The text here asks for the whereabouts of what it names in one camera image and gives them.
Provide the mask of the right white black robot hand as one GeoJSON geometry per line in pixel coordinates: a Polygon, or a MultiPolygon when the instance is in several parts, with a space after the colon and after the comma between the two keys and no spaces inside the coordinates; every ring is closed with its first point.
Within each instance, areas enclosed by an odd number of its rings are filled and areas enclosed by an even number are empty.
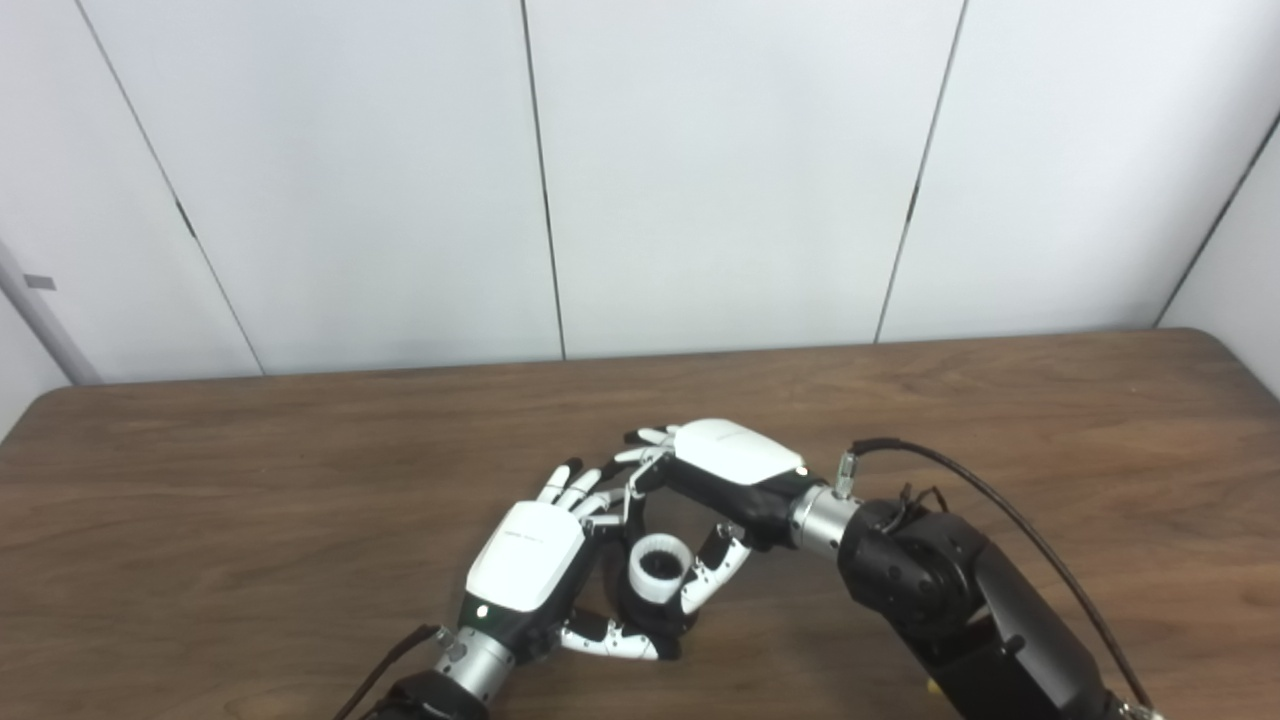
{"type": "Polygon", "coordinates": [[[815,479],[791,448],[714,418],[641,428],[623,439],[628,448],[608,461],[604,475],[631,473],[623,524],[632,548],[640,547],[646,497],[658,489],[671,489],[719,519],[684,574],[682,614],[699,611],[751,553],[796,548],[794,510],[815,479]]]}

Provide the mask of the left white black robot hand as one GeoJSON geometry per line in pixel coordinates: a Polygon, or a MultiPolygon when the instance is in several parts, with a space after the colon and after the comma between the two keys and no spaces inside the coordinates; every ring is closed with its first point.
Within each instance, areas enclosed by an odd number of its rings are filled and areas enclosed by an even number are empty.
{"type": "Polygon", "coordinates": [[[465,583],[460,628],[498,643],[517,664],[562,648],[612,659],[673,661],[689,616],[678,592],[692,559],[666,534],[640,537],[632,548],[625,515],[611,510],[625,488],[598,491],[604,468],[572,457],[532,500],[515,503],[494,529],[465,583]],[[600,551],[627,551],[617,591],[621,619],[581,610],[577,598],[600,551]]]}

